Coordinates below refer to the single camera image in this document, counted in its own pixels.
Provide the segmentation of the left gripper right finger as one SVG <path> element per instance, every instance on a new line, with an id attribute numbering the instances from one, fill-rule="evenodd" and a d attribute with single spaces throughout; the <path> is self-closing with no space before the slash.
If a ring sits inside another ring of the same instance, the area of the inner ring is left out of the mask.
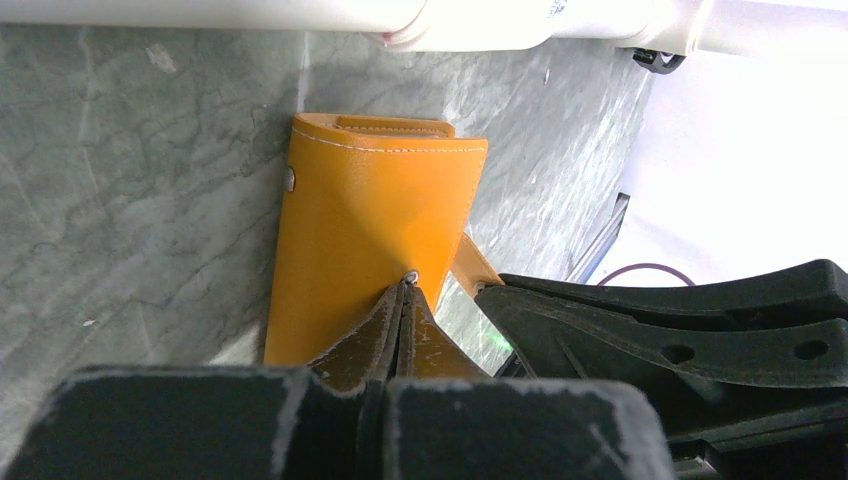
<path id="1" fill-rule="evenodd" d="M 661 422 L 615 381 L 415 379 L 384 388 L 387 479 L 673 479 Z"/>

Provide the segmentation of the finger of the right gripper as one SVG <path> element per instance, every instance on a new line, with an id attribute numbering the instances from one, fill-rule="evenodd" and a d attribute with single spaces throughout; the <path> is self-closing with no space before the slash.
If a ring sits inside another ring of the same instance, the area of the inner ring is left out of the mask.
<path id="1" fill-rule="evenodd" d="M 847 427 L 847 324 L 759 331 L 656 326 L 508 286 L 477 305 L 536 378 L 640 389 L 673 438 L 739 438 Z"/>
<path id="2" fill-rule="evenodd" d="M 754 331 L 847 318 L 847 273 L 824 259 L 698 286 L 590 286 L 512 274 L 504 282 L 681 330 Z"/>

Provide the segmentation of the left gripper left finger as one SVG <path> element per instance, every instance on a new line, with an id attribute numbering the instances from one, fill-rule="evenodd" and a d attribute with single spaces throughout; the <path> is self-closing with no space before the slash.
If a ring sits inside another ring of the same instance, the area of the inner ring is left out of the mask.
<path id="1" fill-rule="evenodd" d="M 47 396 L 8 479 L 379 479 L 383 399 L 406 287 L 355 328 L 376 328 L 342 373 L 308 366 L 98 365 Z"/>

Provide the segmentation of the orange leather card holder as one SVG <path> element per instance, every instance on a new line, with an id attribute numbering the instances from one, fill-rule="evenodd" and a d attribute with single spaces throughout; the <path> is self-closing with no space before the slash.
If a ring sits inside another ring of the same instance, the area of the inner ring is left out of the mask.
<path id="1" fill-rule="evenodd" d="M 318 357 L 411 271 L 435 307 L 487 152 L 484 138 L 442 121 L 295 115 L 265 363 Z"/>

